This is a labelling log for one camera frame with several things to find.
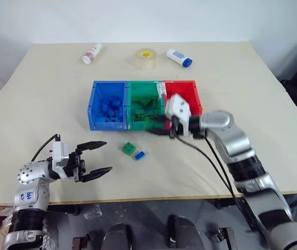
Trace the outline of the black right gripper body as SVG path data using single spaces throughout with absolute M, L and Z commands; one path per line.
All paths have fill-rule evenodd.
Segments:
M 176 116 L 171 118 L 165 117 L 165 135 L 169 136 L 171 139 L 177 138 L 184 135 L 183 125 L 180 122 L 180 119 Z

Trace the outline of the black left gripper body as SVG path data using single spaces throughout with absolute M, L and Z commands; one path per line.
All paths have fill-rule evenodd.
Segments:
M 63 167 L 66 176 L 69 178 L 73 177 L 75 182 L 85 182 L 85 161 L 81 158 L 81 155 L 82 150 L 76 149 L 69 154 L 68 162 Z

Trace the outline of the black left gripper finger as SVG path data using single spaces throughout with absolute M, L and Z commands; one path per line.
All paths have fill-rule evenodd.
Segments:
M 103 175 L 109 173 L 113 168 L 112 167 L 105 167 L 91 171 L 90 173 L 82 176 L 82 182 L 89 182 L 95 179 L 102 177 Z
M 107 142 L 104 141 L 90 141 L 82 144 L 78 144 L 76 152 L 78 155 L 81 155 L 83 151 L 94 150 L 106 145 Z

